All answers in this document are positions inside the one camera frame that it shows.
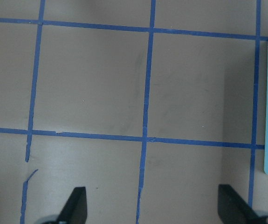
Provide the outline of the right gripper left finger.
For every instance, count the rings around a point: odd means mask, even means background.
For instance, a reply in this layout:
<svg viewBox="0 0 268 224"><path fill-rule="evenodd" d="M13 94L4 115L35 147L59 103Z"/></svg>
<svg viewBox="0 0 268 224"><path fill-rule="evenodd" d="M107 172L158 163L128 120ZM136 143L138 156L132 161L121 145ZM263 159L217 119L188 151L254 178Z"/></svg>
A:
<svg viewBox="0 0 268 224"><path fill-rule="evenodd" d="M88 217L85 187L76 187L57 217L56 224L85 224Z"/></svg>

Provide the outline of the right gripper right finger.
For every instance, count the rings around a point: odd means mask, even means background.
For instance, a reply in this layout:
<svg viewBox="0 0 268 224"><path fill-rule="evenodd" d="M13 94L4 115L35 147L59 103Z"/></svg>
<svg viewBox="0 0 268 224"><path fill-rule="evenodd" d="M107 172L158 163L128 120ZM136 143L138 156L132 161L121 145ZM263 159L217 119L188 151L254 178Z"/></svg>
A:
<svg viewBox="0 0 268 224"><path fill-rule="evenodd" d="M218 215L223 224L263 223L263 218L228 184L218 186Z"/></svg>

